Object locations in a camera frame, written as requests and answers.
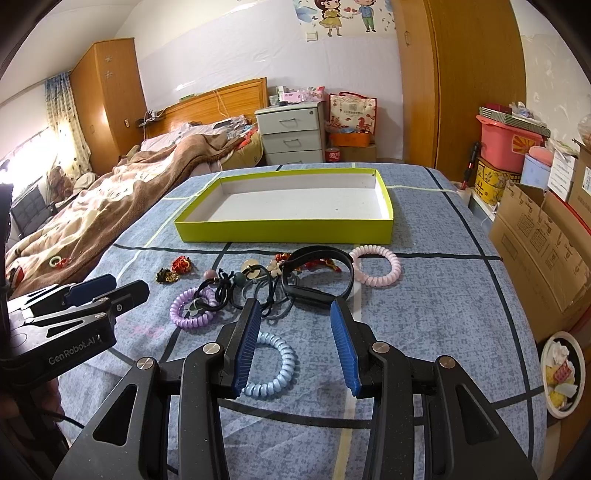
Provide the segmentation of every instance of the white drawer cabinet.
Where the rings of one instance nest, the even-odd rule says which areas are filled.
[[[275,106],[256,112],[267,163],[321,163],[324,161],[322,103]]]

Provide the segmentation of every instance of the purple spiral hair tie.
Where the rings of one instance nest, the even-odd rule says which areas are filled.
[[[214,312],[206,311],[198,317],[183,318],[182,312],[183,307],[194,300],[194,295],[198,288],[190,288],[181,293],[173,304],[170,306],[170,321],[173,322],[177,327],[183,330],[191,330],[198,327],[203,327],[213,320]],[[219,303],[216,301],[216,294],[211,288],[204,288],[200,296],[207,300],[207,303],[211,307],[216,307]]]

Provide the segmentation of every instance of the hair tie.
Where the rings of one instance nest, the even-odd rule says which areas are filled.
[[[383,277],[370,277],[367,275],[367,273],[362,272],[359,257],[361,255],[368,254],[380,255],[381,257],[386,258],[390,262],[390,265],[392,265],[391,272],[388,275],[384,275]],[[400,259],[385,247],[379,247],[377,245],[364,245],[362,247],[357,247],[350,253],[350,255],[351,258],[353,258],[355,280],[366,284],[368,287],[387,287],[388,285],[391,285],[397,281],[398,277],[400,276]]]
[[[198,288],[190,288],[184,291],[170,306],[170,321],[183,330],[191,330],[198,327],[203,327],[213,320],[214,312],[210,312],[209,310],[204,311],[201,315],[196,317],[190,316],[188,318],[184,318],[182,316],[185,306],[194,302],[195,299],[199,297],[205,299],[209,306],[216,307],[218,305],[218,302],[215,298],[216,294],[211,288],[203,288],[201,292],[199,292],[199,295],[196,296],[195,294],[197,291]]]
[[[279,374],[268,383],[254,383],[248,382],[246,387],[242,389],[242,393],[248,397],[270,397],[283,390],[293,377],[294,370],[296,367],[296,354],[293,348],[290,347],[287,342],[278,335],[273,335],[268,332],[259,332],[259,336],[256,340],[257,345],[271,345],[273,348],[281,354],[281,369]]]

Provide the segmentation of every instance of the bowl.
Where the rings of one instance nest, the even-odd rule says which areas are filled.
[[[548,384],[546,383],[546,367],[545,367],[545,358],[548,355],[548,351],[550,350],[550,345],[554,340],[558,340],[561,345],[564,345],[566,348],[569,349],[569,357],[568,359],[572,362],[574,366],[574,384],[578,386],[577,393],[575,396],[569,401],[572,402],[572,405],[569,407],[568,410],[559,410],[550,401],[550,393],[548,392]],[[544,381],[544,394],[546,397],[546,406],[548,407],[548,411],[555,419],[563,419],[568,417],[574,409],[577,408],[581,397],[583,396],[583,390],[585,387],[585,360],[583,356],[583,351],[577,340],[568,333],[568,332],[558,332],[551,336],[546,344],[544,345],[544,349],[542,350],[542,354],[540,356],[540,368],[542,370],[542,379]]]

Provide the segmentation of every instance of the hair accessory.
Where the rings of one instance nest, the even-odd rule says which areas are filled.
[[[161,268],[158,273],[156,273],[156,282],[158,283],[174,283],[181,278],[178,276],[177,273],[169,270],[168,268]]]
[[[50,266],[51,268],[56,268],[56,267],[57,267],[57,264],[58,264],[59,262],[61,262],[61,257],[58,257],[58,256],[52,257],[52,258],[49,260],[49,266]]]
[[[259,332],[258,338],[256,339],[257,345],[271,345],[276,348],[281,354],[281,369],[279,374],[269,383],[253,383],[248,382],[246,387],[242,389],[242,393],[248,397],[270,397],[283,390],[293,377],[294,370],[296,368],[297,356],[292,347],[281,338],[280,336],[273,335],[268,332]]]
[[[178,257],[173,262],[173,267],[171,270],[178,275],[184,275],[185,273],[189,273],[193,269],[193,263],[189,257],[185,257],[184,255]]]
[[[400,276],[400,259],[385,247],[379,247],[378,245],[364,245],[357,247],[351,253],[353,258],[353,268],[355,269],[355,279],[361,283],[366,284],[368,287],[387,287],[398,280]],[[361,271],[361,265],[359,257],[361,255],[380,255],[386,258],[390,265],[392,265],[392,271],[388,275],[383,277],[370,277],[367,273]]]
[[[181,293],[170,306],[170,321],[183,330],[191,330],[207,325],[213,320],[214,313],[202,308],[197,299],[205,299],[205,302],[215,307],[217,301],[215,292],[211,288],[204,288],[197,294],[197,288],[190,288]]]
[[[275,258],[271,260],[269,266],[267,266],[267,270],[271,272],[271,276],[275,278],[277,275],[281,275],[281,267],[283,262],[288,260],[291,254],[277,254]],[[318,258],[315,260],[310,260],[306,262],[304,265],[296,268],[297,271],[301,271],[302,268],[307,270],[314,270],[316,267],[326,265],[327,267],[331,268],[333,271],[340,273],[341,269],[335,264],[335,261],[331,258]]]
[[[350,272],[349,285],[345,291],[338,296],[323,291],[317,290],[316,288],[300,287],[298,285],[290,285],[288,279],[291,272],[297,270],[302,265],[305,265],[312,260],[320,259],[333,259],[343,262]],[[353,289],[353,283],[355,282],[355,275],[353,270],[353,259],[348,253],[343,252],[335,247],[328,247],[326,245],[312,245],[310,247],[304,247],[293,252],[289,259],[283,262],[281,266],[281,283],[283,285],[283,291],[285,294],[294,299],[301,300],[305,303],[311,303],[315,305],[322,305],[324,307],[330,307],[336,297],[347,299]]]
[[[250,258],[242,264],[242,266],[240,267],[240,271],[244,273],[245,270],[249,269],[249,267],[253,267],[254,265],[260,265],[260,262],[258,260],[255,260],[254,258]],[[249,271],[246,273],[246,277],[249,280],[252,280],[253,278],[257,278],[260,274],[261,270],[255,270],[250,268]]]
[[[56,265],[56,268],[58,270],[61,270],[62,268],[64,268],[66,265],[68,265],[70,263],[70,259],[67,257],[62,258]]]
[[[204,280],[212,280],[214,278],[217,278],[217,272],[215,270],[206,270],[205,272],[203,272]]]
[[[297,276],[293,275],[293,279],[294,282],[297,284]],[[282,284],[279,282],[279,277],[274,277],[273,279],[273,285],[272,285],[272,290],[274,293],[274,302],[271,306],[271,308],[273,306],[280,306],[285,302],[288,302],[288,305],[286,308],[283,309],[282,312],[278,312],[275,315],[271,315],[271,308],[268,309],[268,312],[266,312],[267,316],[265,316],[265,320],[267,321],[268,325],[274,326],[277,324],[277,322],[279,320],[281,320],[282,318],[286,317],[286,315],[289,314],[291,308],[293,307],[294,301],[293,299],[290,299],[285,292],[280,293],[281,290],[283,290],[283,286]],[[255,278],[253,280],[248,280],[246,282],[246,284],[242,287],[242,298],[244,299],[244,301],[247,301],[247,299],[249,297],[253,297],[258,299],[258,294],[259,291],[264,288],[267,284],[269,283],[269,278],[266,275],[262,275],[258,278]],[[255,285],[255,289],[254,289],[254,293],[252,294],[248,294],[246,291],[248,290],[248,288],[251,285]]]

